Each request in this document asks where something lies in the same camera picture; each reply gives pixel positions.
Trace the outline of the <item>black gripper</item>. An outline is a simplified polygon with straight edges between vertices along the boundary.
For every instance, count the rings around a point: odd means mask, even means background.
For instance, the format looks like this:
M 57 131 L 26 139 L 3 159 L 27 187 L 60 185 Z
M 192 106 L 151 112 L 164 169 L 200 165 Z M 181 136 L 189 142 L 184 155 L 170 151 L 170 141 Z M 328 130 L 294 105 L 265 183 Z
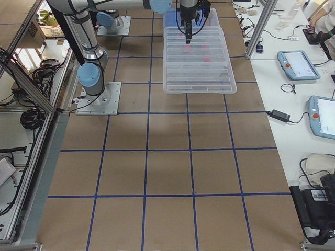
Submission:
M 190 44 L 192 39 L 192 20 L 197 13 L 197 0 L 180 0 L 180 17 L 184 20 L 185 42 Z

